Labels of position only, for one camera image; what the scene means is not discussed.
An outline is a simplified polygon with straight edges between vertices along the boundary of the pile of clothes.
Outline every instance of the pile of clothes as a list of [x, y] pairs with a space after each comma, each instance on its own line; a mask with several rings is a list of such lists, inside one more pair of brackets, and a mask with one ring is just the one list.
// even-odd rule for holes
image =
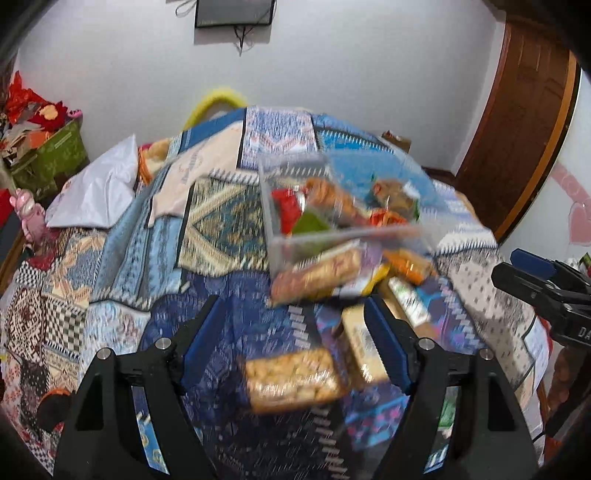
[[0, 113], [0, 155], [5, 166], [16, 166], [74, 119], [82, 120], [80, 110], [68, 111], [63, 102], [49, 102], [32, 89], [23, 88], [17, 71], [9, 87], [5, 112]]

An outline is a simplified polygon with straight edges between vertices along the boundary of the yellow handle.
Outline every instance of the yellow handle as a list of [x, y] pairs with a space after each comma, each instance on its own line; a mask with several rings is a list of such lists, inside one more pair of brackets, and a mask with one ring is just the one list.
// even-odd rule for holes
[[185, 122], [183, 131], [194, 127], [200, 123], [207, 111], [217, 103], [227, 103], [232, 108], [244, 108], [248, 104], [240, 93], [235, 92], [229, 87], [221, 87], [209, 92], [195, 109], [191, 112], [189, 119]]

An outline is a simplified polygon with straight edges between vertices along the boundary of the pink wall decal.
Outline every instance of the pink wall decal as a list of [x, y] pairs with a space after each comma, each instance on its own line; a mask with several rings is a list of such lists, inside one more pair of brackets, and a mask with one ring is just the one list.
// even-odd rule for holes
[[569, 212], [570, 243], [591, 245], [591, 197], [562, 163], [555, 163], [550, 176], [573, 201]]

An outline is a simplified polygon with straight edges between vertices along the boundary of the green box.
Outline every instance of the green box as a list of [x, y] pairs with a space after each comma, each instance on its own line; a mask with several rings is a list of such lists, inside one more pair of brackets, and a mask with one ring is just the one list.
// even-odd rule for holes
[[26, 153], [10, 169], [17, 187], [33, 192], [35, 200], [58, 193], [66, 179], [88, 164], [88, 154], [74, 120], [58, 130], [37, 150]]

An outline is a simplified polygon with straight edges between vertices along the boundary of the blanket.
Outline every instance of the blanket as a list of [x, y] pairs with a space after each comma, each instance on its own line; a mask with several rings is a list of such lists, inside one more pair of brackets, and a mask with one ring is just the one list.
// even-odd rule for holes
[[[104, 346], [131, 353], [173, 335], [217, 294], [226, 304], [223, 335], [203, 379], [183, 403], [220, 477], [371, 476], [407, 403], [397, 387], [381, 384], [327, 406], [260, 417], [249, 412], [237, 367], [239, 358], [301, 348], [294, 335], [301, 328], [292, 325], [302, 316], [333, 356], [339, 355], [330, 335], [340, 319], [338, 304], [317, 304], [305, 312], [296, 305], [267, 307], [270, 280], [256, 159], [344, 148], [379, 152], [384, 162], [411, 161], [327, 115], [259, 107], [233, 111], [173, 139], [168, 161], [107, 235], [64, 233], [64, 250], [49, 273], [21, 267], [5, 299], [12, 354], [2, 366], [11, 379], [2, 406], [48, 470], [59, 433], [36, 426], [41, 396], [56, 386], [75, 388]], [[208, 163], [208, 152], [219, 161]], [[502, 261], [492, 233], [451, 187], [439, 182], [433, 187], [457, 220], [437, 246], [439, 277], [418, 290], [436, 340], [466, 353], [490, 346], [525, 406], [548, 360], [545, 331], [529, 306], [490, 282], [492, 267]], [[426, 219], [437, 214], [437, 208], [421, 212]], [[148, 461], [166, 471], [141, 390], [134, 389], [134, 401]], [[427, 467], [439, 466], [445, 454], [442, 442]]]

